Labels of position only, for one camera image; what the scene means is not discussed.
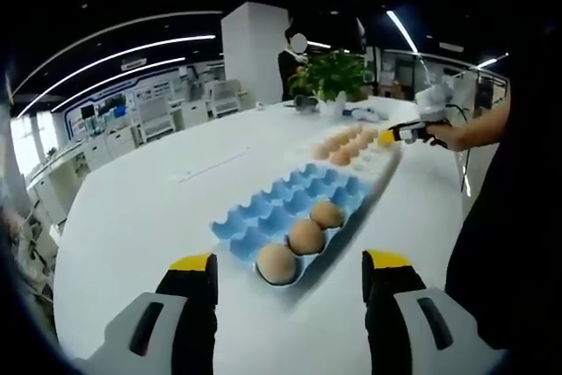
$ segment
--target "potted plant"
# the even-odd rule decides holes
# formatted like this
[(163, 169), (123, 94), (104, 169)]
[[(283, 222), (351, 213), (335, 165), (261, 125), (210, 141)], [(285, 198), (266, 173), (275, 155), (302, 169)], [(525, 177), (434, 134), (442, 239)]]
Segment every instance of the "potted plant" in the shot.
[(361, 87), (367, 70), (363, 58), (357, 54), (337, 50), (314, 55), (307, 65), (289, 79), (291, 93), (295, 90), (312, 92), (320, 102), (320, 111), (330, 116), (341, 116), (346, 100), (363, 99)]

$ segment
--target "robotic arm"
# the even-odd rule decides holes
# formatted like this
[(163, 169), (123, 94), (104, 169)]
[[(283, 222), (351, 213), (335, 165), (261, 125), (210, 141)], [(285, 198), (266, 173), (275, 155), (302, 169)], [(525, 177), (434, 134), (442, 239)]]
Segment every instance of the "robotic arm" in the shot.
[[(378, 137), (379, 146), (395, 141), (404, 141), (411, 144), (417, 140), (428, 141), (434, 138), (428, 134), (427, 126), (450, 125), (447, 120), (445, 109), (447, 107), (442, 85), (434, 85), (415, 95), (420, 119), (411, 122), (400, 123), (381, 132)], [(444, 142), (435, 140), (435, 143), (447, 148)]]
[[(363, 252), (365, 327), (373, 375), (481, 375), (502, 350), (444, 292), (426, 288), (402, 256)], [(104, 344), (77, 365), (89, 375), (213, 374), (217, 258), (186, 257), (155, 293), (143, 293), (105, 328)]]

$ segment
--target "green leaves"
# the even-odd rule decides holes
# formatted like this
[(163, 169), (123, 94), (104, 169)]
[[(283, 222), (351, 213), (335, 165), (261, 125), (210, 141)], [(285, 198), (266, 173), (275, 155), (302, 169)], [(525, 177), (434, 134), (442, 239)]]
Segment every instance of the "green leaves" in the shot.
[(294, 88), (301, 88), (321, 100), (334, 101), (340, 91), (345, 91), (347, 98), (354, 101), (359, 99), (365, 72), (361, 56), (339, 50), (311, 56), (304, 69), (289, 79), (289, 84), (292, 94)]

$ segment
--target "window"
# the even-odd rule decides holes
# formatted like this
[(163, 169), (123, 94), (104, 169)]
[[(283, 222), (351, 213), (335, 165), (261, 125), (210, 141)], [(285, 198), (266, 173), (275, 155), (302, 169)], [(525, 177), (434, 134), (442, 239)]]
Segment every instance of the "window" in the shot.
[(39, 136), (43, 144), (45, 156), (51, 148), (58, 148), (59, 141), (54, 131), (53, 115), (49, 112), (37, 113), (37, 125), (39, 126)]
[[(49, 112), (38, 113), (37, 125), (43, 144), (43, 152), (47, 156), (49, 149), (59, 147), (54, 131), (53, 115)], [(29, 116), (11, 120), (11, 138), (14, 143), (19, 171), (27, 177), (40, 164), (37, 146), (32, 135), (32, 120)]]
[(33, 168), (40, 164), (32, 136), (32, 122), (29, 116), (22, 116), (19, 119), (12, 119), (10, 123), (19, 172), (27, 177), (32, 173)]

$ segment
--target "white pot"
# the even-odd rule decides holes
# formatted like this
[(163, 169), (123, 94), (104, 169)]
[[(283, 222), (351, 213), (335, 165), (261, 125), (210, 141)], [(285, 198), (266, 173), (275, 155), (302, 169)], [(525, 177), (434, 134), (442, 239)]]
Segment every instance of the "white pot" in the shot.
[(340, 119), (345, 110), (345, 92), (340, 91), (335, 101), (323, 101), (318, 99), (320, 115), (331, 119)]

